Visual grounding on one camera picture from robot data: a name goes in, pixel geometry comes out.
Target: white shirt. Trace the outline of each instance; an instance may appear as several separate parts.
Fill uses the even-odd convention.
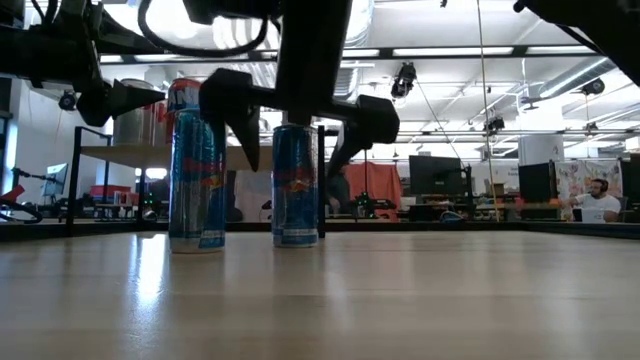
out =
[[[596,199],[590,194],[583,194],[576,196],[576,200],[583,209],[613,211],[616,214],[620,212],[620,201],[611,195],[605,195],[601,199]]]

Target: headphones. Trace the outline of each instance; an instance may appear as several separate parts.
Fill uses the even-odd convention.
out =
[[[596,181],[600,183],[600,191],[605,192],[609,190],[609,182],[605,179],[593,179],[591,181]]]

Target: orange curtain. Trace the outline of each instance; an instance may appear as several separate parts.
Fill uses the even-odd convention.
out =
[[[349,181],[351,200],[360,195],[364,189],[365,164],[347,166],[346,176]],[[367,163],[367,190],[371,199],[391,200],[396,207],[400,206],[402,185],[395,165]],[[391,221],[398,221],[397,210],[378,210],[378,216],[388,215]]]

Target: wooden shelf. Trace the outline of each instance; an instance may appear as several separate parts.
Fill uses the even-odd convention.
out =
[[[82,155],[133,168],[171,167],[171,146],[119,145],[83,146]],[[239,146],[227,148],[227,169],[232,171],[251,170],[247,157]],[[271,146],[260,147],[260,168],[258,171],[273,169]]]

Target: person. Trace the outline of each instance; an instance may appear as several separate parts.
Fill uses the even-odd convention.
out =
[[[609,182],[604,179],[593,179],[590,184],[591,191],[562,202],[563,206],[580,206],[583,209],[603,210],[603,218],[606,222],[615,222],[620,212],[620,201],[607,194]]]
[[[327,179],[327,203],[331,207],[331,213],[334,215],[351,213],[349,206],[351,194],[346,170],[347,166],[345,165],[336,176]]]

